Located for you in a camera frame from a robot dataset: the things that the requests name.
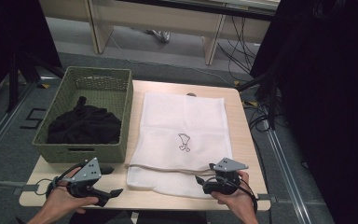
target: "human hand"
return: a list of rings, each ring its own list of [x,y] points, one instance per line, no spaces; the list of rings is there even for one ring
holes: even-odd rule
[[[67,176],[72,177],[79,169],[80,167],[73,170]],[[73,197],[67,191],[65,187],[66,185],[66,181],[59,182],[59,187],[55,188],[50,193],[48,199],[43,204],[42,209],[28,222],[28,224],[54,223],[72,211],[84,214],[86,210],[81,208],[82,206],[96,204],[98,202],[98,198],[96,197]]]
[[[249,184],[249,175],[247,173],[243,171],[237,171],[237,173],[243,181]],[[249,187],[243,182],[241,182],[241,187],[249,191]],[[243,223],[257,223],[252,199],[242,190],[237,189],[231,195],[214,191],[211,195],[217,200],[217,203],[225,204]]]

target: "wooden table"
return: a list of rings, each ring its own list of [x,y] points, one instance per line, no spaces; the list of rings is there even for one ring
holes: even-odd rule
[[[255,154],[252,136],[242,108],[241,99],[236,90],[138,80],[133,80],[133,89],[130,134],[126,160],[121,164],[108,164],[113,166],[115,171],[111,175],[103,175],[103,177],[94,185],[96,189],[107,192],[112,189],[124,190],[119,197],[109,200],[104,208],[200,211],[227,210],[225,205],[217,204],[216,200],[168,196],[153,191],[132,190],[127,186],[127,168],[138,139],[145,92],[149,91],[176,94],[188,94],[191,92],[199,97],[225,98],[233,158],[236,161],[249,165],[250,168],[246,172],[250,175],[250,185],[254,193],[267,194],[266,185]],[[52,179],[54,176],[62,174],[72,165],[73,164],[47,163],[40,157],[27,184],[35,184],[43,178]],[[39,191],[43,192],[46,189],[47,184],[48,181],[42,181]],[[20,204],[23,206],[42,206],[45,200],[45,196],[37,196],[34,192],[23,192],[20,197]],[[261,200],[258,202],[258,206],[259,210],[268,210],[270,202]]]

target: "white mesh laundry bag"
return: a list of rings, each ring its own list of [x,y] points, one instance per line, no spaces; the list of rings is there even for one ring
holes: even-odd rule
[[[192,198],[205,195],[194,175],[212,175],[209,163],[231,158],[223,98],[148,92],[127,184]]]

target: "black cloth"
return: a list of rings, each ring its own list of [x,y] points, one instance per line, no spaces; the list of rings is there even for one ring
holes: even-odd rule
[[[81,96],[74,110],[58,116],[48,127],[48,144],[118,143],[121,121],[105,108],[86,105]]]

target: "black cable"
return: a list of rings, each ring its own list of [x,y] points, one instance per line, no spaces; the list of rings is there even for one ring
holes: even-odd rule
[[[253,52],[248,48],[248,46],[246,45],[246,42],[243,41],[243,45],[246,47],[246,49],[248,49],[249,52],[252,53],[252,55],[249,55],[249,54],[248,54],[248,56],[251,57],[251,58],[255,58],[255,53],[253,53]]]
[[[263,110],[260,109],[260,106],[255,107],[254,110],[255,110],[255,112],[254,112],[254,113],[252,114],[252,116],[250,117],[250,119],[249,119],[250,121],[249,121],[249,123],[248,123],[248,126],[249,126],[249,129],[250,129],[250,130],[252,130],[252,129],[254,128],[254,126],[255,126],[258,122],[260,122],[260,121],[265,120],[265,119],[268,118],[268,115],[267,115]],[[256,118],[256,119],[253,119],[253,117],[255,116],[255,113],[256,113],[256,112],[259,112],[259,113],[261,114],[261,116],[259,116],[259,117]]]
[[[231,20],[232,20],[232,23],[234,25],[234,28],[235,28],[235,33],[237,34],[237,38],[238,38],[238,41],[241,43],[241,46],[242,46],[242,49],[243,49],[243,55],[245,56],[245,61],[248,65],[248,70],[250,71],[252,69],[252,63],[250,62],[249,60],[249,54],[246,53],[246,49],[245,49],[245,40],[244,40],[244,27],[245,27],[245,18],[242,18],[242,27],[241,27],[241,34],[238,33],[238,29],[237,29],[237,25],[235,24],[235,21],[234,21],[234,17],[231,17]]]
[[[232,52],[231,52],[231,55],[230,55],[230,57],[232,57],[233,58],[233,55],[234,55],[234,53],[235,53],[235,49],[237,48],[237,46],[238,46],[238,44],[240,43],[240,40],[238,40],[237,41],[237,44],[235,45],[235,48],[232,50]],[[249,74],[250,72],[251,72],[251,70],[249,69],[249,67],[246,67],[246,66],[244,66],[245,68],[246,68],[246,73],[247,74]]]
[[[35,185],[39,185],[40,182],[45,181],[45,180],[50,181],[50,182],[53,181],[52,179],[43,178],[43,179],[40,179],[39,181],[37,181]],[[38,193],[37,190],[34,191],[34,194],[39,195],[39,196],[45,195],[46,193],[47,193],[46,191],[44,193]]]
[[[257,126],[261,121],[264,121],[264,120],[267,120],[267,119],[268,119],[268,117],[260,116],[257,119],[253,120],[252,124],[251,124],[251,127],[250,127],[250,130],[252,130],[253,128],[256,128],[260,133],[268,131],[269,130],[269,125],[268,125],[268,127],[266,129],[263,129],[263,130],[259,129],[258,126]]]
[[[237,188],[237,189],[240,189],[240,190],[242,190],[244,193],[246,193],[246,194],[251,198],[252,203],[253,203],[253,207],[254,207],[254,210],[255,210],[255,213],[257,213],[257,209],[258,209],[257,198],[255,197],[255,194],[253,193],[253,191],[252,191],[251,187],[249,186],[249,184],[246,183],[246,181],[244,181],[244,180],[242,180],[242,179],[241,179],[241,181],[246,184],[246,186],[249,188],[249,190],[246,190],[246,189],[244,189],[243,187],[241,187],[241,186],[239,186],[239,185],[236,185],[235,183],[233,183],[233,182],[231,182],[231,181],[229,181],[229,180],[227,180],[227,183],[230,184],[232,187],[235,187],[235,188]]]
[[[223,53],[229,58],[229,61],[228,61],[228,72],[229,74],[236,80],[239,80],[239,81],[249,81],[249,80],[245,80],[245,79],[241,79],[241,78],[237,78],[237,77],[234,77],[234,75],[232,75],[231,73],[231,69],[230,69],[230,64],[231,64],[231,61],[234,62],[240,69],[242,69],[244,72],[248,73],[249,74],[249,70],[247,70],[247,68],[245,67],[244,64],[242,64],[238,59],[232,57],[231,55],[229,55],[228,52],[226,52],[222,46],[220,46],[220,44],[217,44],[219,46],[219,48],[223,51]]]
[[[69,168],[68,170],[66,170],[65,172],[63,172],[62,175],[60,175],[59,177],[54,177],[54,179],[50,182],[50,184],[48,185],[48,188],[46,189],[46,192],[44,194],[46,194],[46,197],[49,196],[49,194],[51,193],[52,190],[54,190],[55,188],[57,188],[60,183],[60,181],[66,176],[68,175],[69,173],[71,173],[73,170],[75,170],[75,168],[77,167],[83,167],[87,164],[87,161],[83,161],[83,162],[80,162],[74,166],[72,166],[71,168]]]
[[[267,118],[266,113],[263,110],[261,110],[259,108],[259,106],[245,106],[244,109],[254,109],[255,112],[259,112],[262,114],[262,116],[260,116],[260,117]],[[252,133],[251,133],[251,136],[252,136],[253,142],[255,143],[255,152],[257,154],[257,158],[259,159],[259,162],[261,165],[261,172],[263,173],[263,179],[266,184],[267,192],[269,192],[269,182],[268,182],[268,178],[267,178],[267,171],[266,171],[266,166],[264,164],[263,157],[261,156],[260,146],[255,141],[255,138],[252,135]],[[271,205],[270,209],[268,210],[268,223],[269,224],[272,224],[272,211],[271,210],[272,210],[272,205]]]
[[[228,42],[228,44],[231,45],[231,47],[234,48],[237,52],[239,52],[239,53],[241,53],[241,54],[245,53],[245,52],[241,51],[240,49],[236,49],[236,48],[234,47],[234,45],[231,44],[231,41],[227,40],[227,42]]]

